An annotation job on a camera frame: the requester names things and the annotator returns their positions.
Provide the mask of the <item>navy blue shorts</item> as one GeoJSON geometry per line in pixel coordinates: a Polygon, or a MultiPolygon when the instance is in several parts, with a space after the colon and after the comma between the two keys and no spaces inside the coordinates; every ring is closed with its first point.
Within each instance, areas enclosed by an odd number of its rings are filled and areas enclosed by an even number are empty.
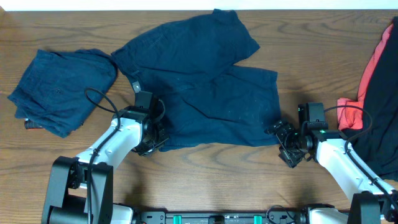
{"type": "Polygon", "coordinates": [[[277,73],[241,67],[259,49],[234,11],[168,22],[112,53],[132,85],[165,105],[165,151],[222,143],[277,144],[266,129],[280,119],[277,73]]]}

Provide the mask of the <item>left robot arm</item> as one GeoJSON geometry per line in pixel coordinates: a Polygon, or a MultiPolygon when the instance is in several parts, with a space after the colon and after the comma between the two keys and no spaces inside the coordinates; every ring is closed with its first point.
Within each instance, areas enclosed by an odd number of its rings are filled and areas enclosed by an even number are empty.
{"type": "Polygon", "coordinates": [[[155,107],[118,111],[92,146],[54,161],[41,222],[138,223],[133,208],[113,202],[114,171],[130,152],[148,156],[167,138],[155,107]]]}

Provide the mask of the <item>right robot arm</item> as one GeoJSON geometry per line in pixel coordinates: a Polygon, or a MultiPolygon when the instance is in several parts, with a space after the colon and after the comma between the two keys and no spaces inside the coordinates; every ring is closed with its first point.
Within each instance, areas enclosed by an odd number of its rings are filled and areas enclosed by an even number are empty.
{"type": "Polygon", "coordinates": [[[280,158],[294,168],[314,160],[335,179],[351,203],[348,213],[326,204],[307,205],[296,223],[397,223],[397,190],[381,180],[351,148],[339,130],[325,121],[303,121],[299,128],[280,120],[267,134],[280,143],[280,158]]]}

